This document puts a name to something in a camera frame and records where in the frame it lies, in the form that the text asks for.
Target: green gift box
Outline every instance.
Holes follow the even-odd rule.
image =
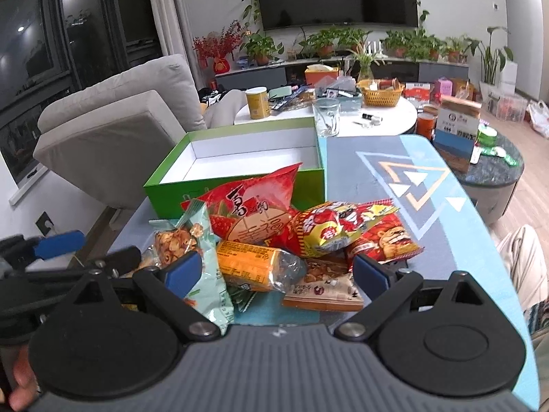
[[[302,162],[292,204],[305,210],[326,201],[325,150],[326,140],[316,135],[312,117],[192,131],[144,188],[158,218],[179,218],[185,200]]]

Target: wooden floor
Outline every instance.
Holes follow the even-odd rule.
[[[508,232],[531,225],[540,238],[549,267],[549,139],[533,131],[526,122],[499,121],[485,112],[482,119],[517,146],[525,164],[507,212],[491,226],[493,234],[501,240]]]

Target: electrical outlet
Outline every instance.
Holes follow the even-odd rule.
[[[51,221],[51,218],[49,218],[49,215],[46,214],[46,212],[43,212],[42,215],[40,215],[40,218],[36,220],[36,226],[40,229],[40,232],[44,237],[48,235],[49,231],[51,231],[51,228],[46,226],[47,221],[49,221],[53,226],[53,221]]]

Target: mint green snack bag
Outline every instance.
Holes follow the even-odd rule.
[[[191,234],[191,244],[196,240],[199,248],[196,251],[202,257],[202,275],[184,301],[216,324],[224,334],[234,321],[234,307],[219,270],[216,236],[211,229],[206,204],[197,199],[192,200],[187,211],[175,224],[170,220],[151,220],[149,223],[158,232],[186,229]],[[180,243],[180,247],[185,245],[191,249],[187,243]]]

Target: round white coffee table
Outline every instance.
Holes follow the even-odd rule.
[[[313,117],[312,107],[300,108],[283,112],[273,112],[264,119],[251,119],[248,106],[241,108],[234,118],[234,125],[242,125],[252,122],[276,121],[279,119],[295,119],[298,117]],[[382,122],[378,126],[364,128],[356,122],[362,120],[362,113],[378,115]],[[360,113],[343,114],[339,126],[340,137],[348,136],[396,136],[403,133],[413,133],[417,121],[417,110],[413,104],[405,98],[400,98],[394,108],[363,107]]]

